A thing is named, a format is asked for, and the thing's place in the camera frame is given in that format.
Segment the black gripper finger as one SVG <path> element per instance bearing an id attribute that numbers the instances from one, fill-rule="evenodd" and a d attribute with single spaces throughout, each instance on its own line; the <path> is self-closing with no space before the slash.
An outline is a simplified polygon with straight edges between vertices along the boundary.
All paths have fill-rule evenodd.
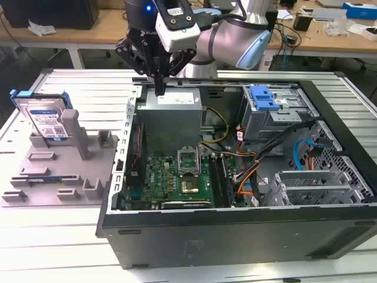
<path id="1" fill-rule="evenodd" d="M 151 44 L 141 40 L 138 50 L 129 38 L 124 38 L 115 47 L 116 53 L 139 75 L 146 75 L 154 83 L 155 95 L 160 95 L 160 77 Z"/>
<path id="2" fill-rule="evenodd" d="M 173 53 L 160 51 L 160 95 L 164 95 L 170 76 L 177 75 L 196 55 L 196 50 L 182 50 L 171 61 Z"/>

